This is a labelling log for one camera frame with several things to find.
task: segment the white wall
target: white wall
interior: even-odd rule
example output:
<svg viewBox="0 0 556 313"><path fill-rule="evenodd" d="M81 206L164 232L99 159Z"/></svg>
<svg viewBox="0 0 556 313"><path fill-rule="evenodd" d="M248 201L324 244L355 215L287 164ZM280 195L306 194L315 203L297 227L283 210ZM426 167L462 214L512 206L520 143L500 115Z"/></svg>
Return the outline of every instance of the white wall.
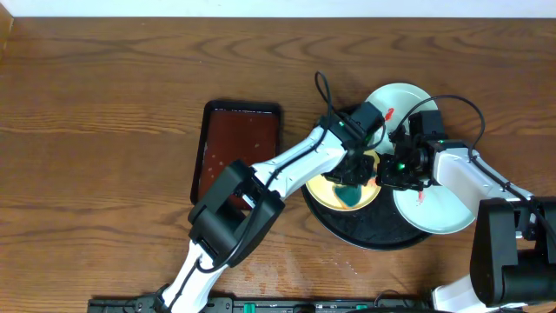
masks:
<svg viewBox="0 0 556 313"><path fill-rule="evenodd" d="M0 0L14 17L556 17L556 0Z"/></svg>

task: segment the black round tray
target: black round tray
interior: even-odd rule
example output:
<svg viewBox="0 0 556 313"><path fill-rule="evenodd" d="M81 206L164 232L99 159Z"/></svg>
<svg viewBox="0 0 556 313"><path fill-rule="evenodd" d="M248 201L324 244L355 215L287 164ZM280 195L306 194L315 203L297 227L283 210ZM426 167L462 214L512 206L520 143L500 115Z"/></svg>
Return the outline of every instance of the black round tray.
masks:
<svg viewBox="0 0 556 313"><path fill-rule="evenodd" d="M366 207L355 211L331 210L301 187L307 206L324 227L340 239L371 250L399 250L422 242L430 233L416 229L400 215L392 189L382 187Z"/></svg>

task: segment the wooden table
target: wooden table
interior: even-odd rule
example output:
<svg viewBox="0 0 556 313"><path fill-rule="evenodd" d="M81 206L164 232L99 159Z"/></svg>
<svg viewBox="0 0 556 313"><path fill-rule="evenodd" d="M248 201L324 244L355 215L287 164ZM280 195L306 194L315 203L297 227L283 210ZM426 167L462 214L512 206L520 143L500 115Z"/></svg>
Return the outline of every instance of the wooden table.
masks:
<svg viewBox="0 0 556 313"><path fill-rule="evenodd" d="M188 248L202 109L278 102L284 149L325 105L414 83L483 110L482 156L537 195L556 180L556 22L482 19L18 18L0 65L0 310L84 312L93 296L173 281ZM452 137L480 122L440 103ZM259 248L215 290L237 296L371 298L464 276L473 226L413 248L342 242L297 192Z"/></svg>

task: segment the white plate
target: white plate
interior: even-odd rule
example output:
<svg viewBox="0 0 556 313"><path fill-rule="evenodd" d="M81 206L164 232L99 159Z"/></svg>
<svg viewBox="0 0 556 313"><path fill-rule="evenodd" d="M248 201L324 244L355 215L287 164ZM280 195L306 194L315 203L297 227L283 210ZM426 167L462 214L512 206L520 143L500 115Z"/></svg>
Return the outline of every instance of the white plate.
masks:
<svg viewBox="0 0 556 313"><path fill-rule="evenodd" d="M386 116L394 109L391 118L386 121L387 133L394 131L401 119L417 103L430 96L421 88L408 83L391 83L375 90L367 101ZM414 112L420 110L437 110L434 101L424 103ZM406 130L409 123L404 122ZM374 135L378 141L382 135L379 130ZM394 153L394 146L384 137L375 149L378 153ZM419 193L413 190L394 191L394 202L400 214L414 227L432 234L450 234L465 229L475 219L471 211L456 197L452 191L442 186L432 186L423 191L424 199L419 201Z"/></svg>
<svg viewBox="0 0 556 313"><path fill-rule="evenodd" d="M465 229L475 216L446 187L432 186L419 192L394 191L394 203L400 214L416 228L432 234L451 234Z"/></svg>
<svg viewBox="0 0 556 313"><path fill-rule="evenodd" d="M376 149L378 153L394 153L394 146L388 140L388 133L394 131L401 119L413 108L417 103L429 98L430 96L421 88L409 83L391 83L375 90L367 101L372 103L382 112L385 117L390 109L394 110L392 117L386 121L386 135L381 144ZM424 103L417 108L414 113L421 110L437 110L438 107L434 101ZM404 122L406 130L409 130L409 122ZM382 129L374 134L374 141L377 142L382 136Z"/></svg>

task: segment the yellow plate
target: yellow plate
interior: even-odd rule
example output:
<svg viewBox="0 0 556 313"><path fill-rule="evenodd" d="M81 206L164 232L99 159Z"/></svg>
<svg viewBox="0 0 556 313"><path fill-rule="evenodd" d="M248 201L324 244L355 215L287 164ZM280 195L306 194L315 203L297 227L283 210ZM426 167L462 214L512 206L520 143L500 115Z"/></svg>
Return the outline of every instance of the yellow plate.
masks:
<svg viewBox="0 0 556 313"><path fill-rule="evenodd" d="M379 163L379 156L373 150L366 151L366 155L373 157L374 170ZM329 182L323 175L311 178L306 184L311 196L320 204L332 210L351 211L358 210L371 203L381 191L381 187L374 183L374 178L369 181L367 186L361 186L361 200L354 207L346 207L338 200L334 194L334 186L337 183Z"/></svg>

